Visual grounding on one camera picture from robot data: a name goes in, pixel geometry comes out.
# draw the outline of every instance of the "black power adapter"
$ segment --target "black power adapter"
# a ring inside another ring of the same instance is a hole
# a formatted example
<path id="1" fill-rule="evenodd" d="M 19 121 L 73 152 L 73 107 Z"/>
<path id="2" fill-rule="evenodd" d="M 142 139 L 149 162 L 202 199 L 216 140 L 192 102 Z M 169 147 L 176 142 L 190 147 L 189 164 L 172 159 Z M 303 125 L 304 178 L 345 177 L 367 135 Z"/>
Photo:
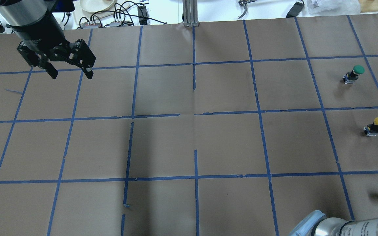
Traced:
<path id="1" fill-rule="evenodd" d="M 138 17 L 139 17 L 139 25 L 147 25 L 147 7 L 145 5 L 138 6 Z"/>
<path id="2" fill-rule="evenodd" d="M 300 14 L 301 10 L 303 9 L 304 7 L 304 1 L 301 0 L 302 3 L 299 3 L 299 2 L 296 2 L 294 4 L 294 6 L 290 9 L 290 11 L 288 12 L 287 14 L 287 17 L 286 18 L 290 18 L 290 17 L 297 17 L 298 14 Z"/>

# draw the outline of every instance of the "plastic bag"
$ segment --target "plastic bag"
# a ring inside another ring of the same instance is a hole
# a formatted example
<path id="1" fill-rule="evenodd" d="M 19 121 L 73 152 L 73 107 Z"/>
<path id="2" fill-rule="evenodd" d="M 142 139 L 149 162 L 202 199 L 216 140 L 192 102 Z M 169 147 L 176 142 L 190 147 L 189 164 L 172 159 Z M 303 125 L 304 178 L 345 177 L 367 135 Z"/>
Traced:
<path id="1" fill-rule="evenodd" d="M 361 12 L 358 0 L 307 0 L 311 15 L 354 15 Z"/>

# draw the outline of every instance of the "green cap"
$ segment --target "green cap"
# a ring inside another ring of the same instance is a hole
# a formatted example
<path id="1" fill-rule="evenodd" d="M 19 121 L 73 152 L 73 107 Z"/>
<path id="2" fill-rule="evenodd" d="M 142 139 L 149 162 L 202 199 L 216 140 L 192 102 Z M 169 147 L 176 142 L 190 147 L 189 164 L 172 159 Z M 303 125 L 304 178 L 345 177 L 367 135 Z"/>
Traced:
<path id="1" fill-rule="evenodd" d="M 354 72 L 356 73 L 356 74 L 358 74 L 358 75 L 360 75 L 360 74 L 363 74 L 364 73 L 364 67 L 362 67 L 362 66 L 360 66 L 360 65 L 356 65 L 356 66 L 354 66 Z"/>

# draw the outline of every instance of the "white bowl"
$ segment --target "white bowl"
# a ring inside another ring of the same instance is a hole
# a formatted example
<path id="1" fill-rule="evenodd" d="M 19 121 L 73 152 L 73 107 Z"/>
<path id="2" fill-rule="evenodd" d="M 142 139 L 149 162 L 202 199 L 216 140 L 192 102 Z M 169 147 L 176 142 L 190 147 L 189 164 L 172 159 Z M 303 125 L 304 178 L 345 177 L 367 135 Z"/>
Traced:
<path id="1" fill-rule="evenodd" d="M 80 0 L 81 8 L 90 13 L 109 9 L 114 3 L 114 0 Z"/>

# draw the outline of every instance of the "metal post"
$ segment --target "metal post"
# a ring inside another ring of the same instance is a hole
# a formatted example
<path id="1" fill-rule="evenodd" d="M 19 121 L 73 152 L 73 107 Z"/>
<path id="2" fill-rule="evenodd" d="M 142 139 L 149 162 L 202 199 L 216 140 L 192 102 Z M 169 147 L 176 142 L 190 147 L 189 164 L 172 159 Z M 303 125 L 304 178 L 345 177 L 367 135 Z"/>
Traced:
<path id="1" fill-rule="evenodd" d="M 198 0 L 183 0 L 183 25 L 198 26 Z"/>

